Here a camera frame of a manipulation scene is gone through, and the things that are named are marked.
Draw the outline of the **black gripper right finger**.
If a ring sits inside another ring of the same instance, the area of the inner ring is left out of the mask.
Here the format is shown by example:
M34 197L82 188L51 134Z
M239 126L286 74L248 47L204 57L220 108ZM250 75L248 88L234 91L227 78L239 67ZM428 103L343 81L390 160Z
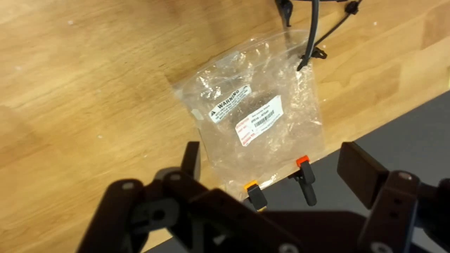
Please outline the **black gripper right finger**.
M450 251L450 178L437 185L405 169L388 169L356 141L343 141L338 174L370 210L357 238L359 253L426 253L414 228Z

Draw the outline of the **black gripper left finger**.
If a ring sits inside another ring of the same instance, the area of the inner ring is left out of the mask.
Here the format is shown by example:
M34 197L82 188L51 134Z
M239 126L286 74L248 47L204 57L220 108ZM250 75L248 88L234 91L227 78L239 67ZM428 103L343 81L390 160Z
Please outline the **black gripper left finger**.
M153 230L169 230L189 253L301 253L301 241L220 188L198 181L200 144L182 164L145 183L111 182L76 253L141 253Z

